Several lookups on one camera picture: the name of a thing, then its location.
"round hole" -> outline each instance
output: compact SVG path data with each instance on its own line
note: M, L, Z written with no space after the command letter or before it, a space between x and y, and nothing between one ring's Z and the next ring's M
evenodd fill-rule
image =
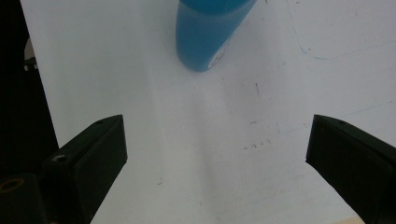
M67 161L67 157L65 155L59 155L54 157L52 160L58 162Z
M0 185L0 193L7 193L17 189L23 184L23 182L24 180L20 178L10 179Z

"white tabletop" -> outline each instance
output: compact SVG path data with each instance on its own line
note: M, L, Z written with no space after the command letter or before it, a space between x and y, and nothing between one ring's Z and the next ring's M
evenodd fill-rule
M396 2L264 0L212 70L175 48L177 0L21 0L62 146L123 114L128 163L92 223L331 224L304 162L314 114L396 146Z

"scratched white surface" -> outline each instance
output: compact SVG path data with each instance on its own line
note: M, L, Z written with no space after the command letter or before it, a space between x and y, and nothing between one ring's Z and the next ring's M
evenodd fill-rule
M123 114L128 163L92 223L331 224L304 163L314 114L396 146L396 2L258 1L203 74L177 0L21 0L60 145Z

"blue cylindrical object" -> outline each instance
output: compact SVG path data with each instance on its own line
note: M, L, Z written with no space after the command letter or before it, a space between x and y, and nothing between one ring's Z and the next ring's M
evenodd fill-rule
M233 31L256 0L180 0L177 10L177 56L192 70L213 67Z

